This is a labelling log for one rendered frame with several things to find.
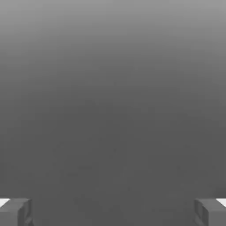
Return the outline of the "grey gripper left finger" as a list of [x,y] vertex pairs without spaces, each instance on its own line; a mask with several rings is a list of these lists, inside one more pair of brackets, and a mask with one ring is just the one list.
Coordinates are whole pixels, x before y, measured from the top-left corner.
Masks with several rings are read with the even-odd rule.
[[0,226],[34,226],[32,199],[0,198]]

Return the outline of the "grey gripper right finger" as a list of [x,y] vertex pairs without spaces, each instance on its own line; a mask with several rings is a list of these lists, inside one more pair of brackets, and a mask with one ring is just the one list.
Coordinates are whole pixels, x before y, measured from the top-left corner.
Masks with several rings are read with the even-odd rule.
[[197,226],[226,226],[226,198],[195,199],[194,212]]

